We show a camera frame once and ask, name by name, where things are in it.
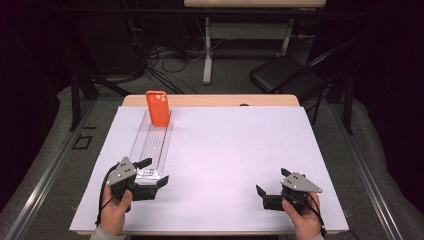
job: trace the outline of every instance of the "chair leg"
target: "chair leg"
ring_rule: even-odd
[[[321,104],[321,97],[322,97],[322,92],[320,92],[319,95],[318,95],[318,100],[317,100],[317,103],[315,105],[314,116],[312,118],[311,125],[315,125],[315,121],[317,120],[319,105]]]

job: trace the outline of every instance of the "person's left hand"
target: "person's left hand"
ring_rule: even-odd
[[[112,189],[106,185],[103,193],[103,205],[112,198]],[[117,199],[113,199],[107,203],[102,210],[100,227],[112,235],[120,235],[125,223],[125,211],[131,205],[132,199],[132,193],[129,190],[125,190],[120,202]]]

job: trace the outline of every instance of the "chair seat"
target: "chair seat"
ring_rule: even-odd
[[[271,90],[277,87],[282,80],[288,79],[304,67],[289,56],[275,58],[253,69],[250,72],[250,81],[264,93],[271,93]],[[326,85],[324,79],[311,72],[299,76],[296,81],[288,83],[279,92],[295,95],[302,104],[303,101],[316,94],[317,89],[324,89]]]

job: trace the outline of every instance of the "human hand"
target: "human hand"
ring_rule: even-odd
[[[296,238],[298,240],[310,240],[320,234],[321,224],[318,216],[314,212],[308,208],[304,208],[302,213],[299,214],[287,200],[283,200],[282,204],[284,211],[286,211],[287,215],[289,215],[293,221]],[[318,212],[319,198],[316,193],[309,193],[308,204]]]
[[[125,211],[131,205],[132,199],[132,193],[129,190],[125,190],[124,196],[119,202],[114,198],[110,186],[106,185],[103,193],[104,208],[102,210],[100,227],[112,235],[120,235],[125,223]]]

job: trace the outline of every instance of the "gray carpet floor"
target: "gray carpet floor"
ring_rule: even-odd
[[[258,49],[258,43],[266,47],[251,50]],[[309,46],[310,41],[293,44],[290,46],[290,53],[304,62]],[[203,59],[187,62],[184,70],[172,75],[184,80],[199,94],[260,93],[249,82],[249,71],[273,57],[278,47],[275,43],[264,44],[257,41],[220,43],[214,51],[210,85],[202,83]],[[172,70],[171,68],[180,69],[184,64],[181,60],[167,58],[163,66]],[[160,64],[154,68],[163,70]],[[193,93],[180,80],[173,79],[173,82],[184,92]],[[148,74],[120,86],[137,94],[144,94],[149,89],[169,92]],[[68,131],[72,121],[70,89],[67,88],[58,94],[61,105],[55,124],[27,176],[0,213],[0,239],[11,236],[19,236],[20,239],[89,239],[88,236],[69,231],[69,226],[117,107],[122,103],[122,98],[113,91],[101,85],[97,88],[101,95],[97,101],[87,102],[82,99],[83,105],[86,106],[85,117],[74,133]],[[384,153],[366,108],[354,101],[354,135],[349,136],[340,125],[340,106],[328,105],[324,101],[313,130],[342,208],[349,213],[347,221],[350,229],[360,239],[423,239],[424,217],[402,196],[396,183],[387,173]],[[84,148],[87,143],[82,141],[81,137],[90,137],[88,148]],[[356,161],[358,155],[371,173],[371,183],[361,175],[360,164]],[[14,235],[16,225],[22,225],[22,222],[17,220],[22,216],[22,210],[26,208],[31,194],[37,189],[37,183],[45,176],[46,169],[58,158],[63,159],[63,165],[54,176],[54,183],[47,189],[47,196],[35,209],[35,214],[31,215],[33,217],[25,222],[27,227],[23,228],[20,234]],[[390,219],[382,219],[379,214],[380,205],[369,191],[369,185],[372,183],[377,186],[384,206],[389,210]],[[399,235],[394,234],[396,237],[392,238],[391,229],[386,227],[385,221],[393,222]],[[294,239],[294,236],[281,236],[280,239]],[[328,239],[356,238],[351,232],[345,232],[329,236]]]

